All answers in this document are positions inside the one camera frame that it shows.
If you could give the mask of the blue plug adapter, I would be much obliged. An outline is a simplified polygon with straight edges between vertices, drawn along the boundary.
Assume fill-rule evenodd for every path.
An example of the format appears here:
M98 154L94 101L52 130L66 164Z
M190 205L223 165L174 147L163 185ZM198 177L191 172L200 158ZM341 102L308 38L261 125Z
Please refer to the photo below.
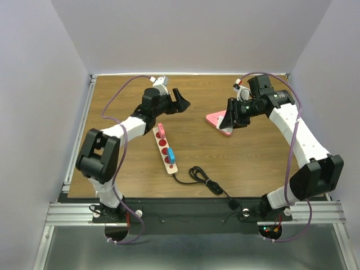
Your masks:
M167 158L168 158L168 163L174 164L176 162L176 158L175 158L174 152L171 147L167 148L166 154L167 154Z

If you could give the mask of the pink triangular power socket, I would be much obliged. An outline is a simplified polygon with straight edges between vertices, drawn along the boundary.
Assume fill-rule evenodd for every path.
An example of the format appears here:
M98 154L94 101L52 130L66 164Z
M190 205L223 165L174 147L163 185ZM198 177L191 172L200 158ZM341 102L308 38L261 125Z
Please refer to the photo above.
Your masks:
M211 113L211 114L208 114L205 119L206 121L212 126L214 127L217 131L221 132L221 134L225 135L221 130L218 129L218 119L220 116L223 116L225 115L226 113L226 110L223 110L223 111L219 111L219 112L214 112L214 113Z

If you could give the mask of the white red power strip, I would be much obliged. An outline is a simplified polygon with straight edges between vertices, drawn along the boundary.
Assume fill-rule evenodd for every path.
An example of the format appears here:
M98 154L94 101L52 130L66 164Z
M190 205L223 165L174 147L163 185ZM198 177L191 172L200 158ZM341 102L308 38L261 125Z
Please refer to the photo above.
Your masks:
M161 159L164 163L165 166L165 170L169 175L173 175L176 174L178 172L178 167L176 165L176 163L174 164L169 164L168 163L168 158L167 158L167 148L169 148L169 143L167 140L167 137L165 137L164 139L161 139L159 136L159 132L158 132L158 125L155 126L153 129L153 134L156 140L156 144L158 146L160 155L161 155Z

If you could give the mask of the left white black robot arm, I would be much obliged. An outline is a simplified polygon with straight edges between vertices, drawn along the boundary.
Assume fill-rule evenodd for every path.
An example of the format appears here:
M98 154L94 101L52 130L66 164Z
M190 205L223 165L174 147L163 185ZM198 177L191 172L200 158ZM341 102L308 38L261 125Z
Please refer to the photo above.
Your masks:
M112 221L122 220L128 209L125 199L116 187L116 176L124 161L119 159L119 151L124 147L126 154L128 142L146 135L161 114L184 112L191 103L182 97L179 90L173 89L175 100L169 93L161 93L152 87L144 90L142 102L124 121L103 129L90 129L79 151L75 167L93 185L100 200L100 208L93 212L107 215Z

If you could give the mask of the small pink plug adapter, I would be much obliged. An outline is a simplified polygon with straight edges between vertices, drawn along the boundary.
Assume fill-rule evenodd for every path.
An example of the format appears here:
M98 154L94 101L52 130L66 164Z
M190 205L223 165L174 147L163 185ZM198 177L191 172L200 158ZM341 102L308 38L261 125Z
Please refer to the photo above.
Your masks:
M157 125L159 136L161 139L164 139L166 137L164 127L161 123Z

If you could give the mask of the white charger block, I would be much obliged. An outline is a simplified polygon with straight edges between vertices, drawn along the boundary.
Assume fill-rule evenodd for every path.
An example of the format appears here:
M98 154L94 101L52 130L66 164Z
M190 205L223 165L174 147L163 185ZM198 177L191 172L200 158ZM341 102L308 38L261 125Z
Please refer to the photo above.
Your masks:
M222 131L225 135L230 136L231 133L232 133L232 131L233 131L233 129L232 129L232 128L224 128L224 129L221 129L221 131Z

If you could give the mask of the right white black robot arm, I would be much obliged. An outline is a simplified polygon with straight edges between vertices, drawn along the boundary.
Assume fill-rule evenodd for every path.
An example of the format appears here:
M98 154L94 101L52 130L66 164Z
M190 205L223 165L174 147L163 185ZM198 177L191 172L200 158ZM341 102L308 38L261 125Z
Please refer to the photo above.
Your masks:
M248 86L238 78L233 89L235 98L227 101L226 113L218 129L247 127L253 117L265 115L281 132L290 146L282 187L262 196L259 213L272 219L279 209L333 191L340 179L344 160L324 148L302 119L302 103L288 82L276 91L270 73L248 73Z

